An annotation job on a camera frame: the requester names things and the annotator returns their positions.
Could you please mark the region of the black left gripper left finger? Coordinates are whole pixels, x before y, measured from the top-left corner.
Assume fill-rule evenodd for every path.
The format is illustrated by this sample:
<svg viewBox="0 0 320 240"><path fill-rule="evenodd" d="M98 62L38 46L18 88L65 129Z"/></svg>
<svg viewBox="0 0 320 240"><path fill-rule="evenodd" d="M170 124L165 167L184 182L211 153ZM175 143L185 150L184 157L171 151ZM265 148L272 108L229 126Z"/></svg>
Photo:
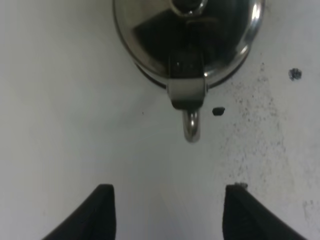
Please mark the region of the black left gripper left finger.
<svg viewBox="0 0 320 240"><path fill-rule="evenodd" d="M100 184L45 240L114 240L117 232L115 189Z"/></svg>

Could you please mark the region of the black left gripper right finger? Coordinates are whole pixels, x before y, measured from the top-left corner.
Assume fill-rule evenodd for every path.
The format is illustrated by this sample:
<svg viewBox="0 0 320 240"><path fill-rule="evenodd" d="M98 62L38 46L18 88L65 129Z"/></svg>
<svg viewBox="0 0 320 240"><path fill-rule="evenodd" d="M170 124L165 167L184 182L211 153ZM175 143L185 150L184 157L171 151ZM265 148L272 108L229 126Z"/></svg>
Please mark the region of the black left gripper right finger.
<svg viewBox="0 0 320 240"><path fill-rule="evenodd" d="M225 240L304 240L240 184L225 188L222 216Z"/></svg>

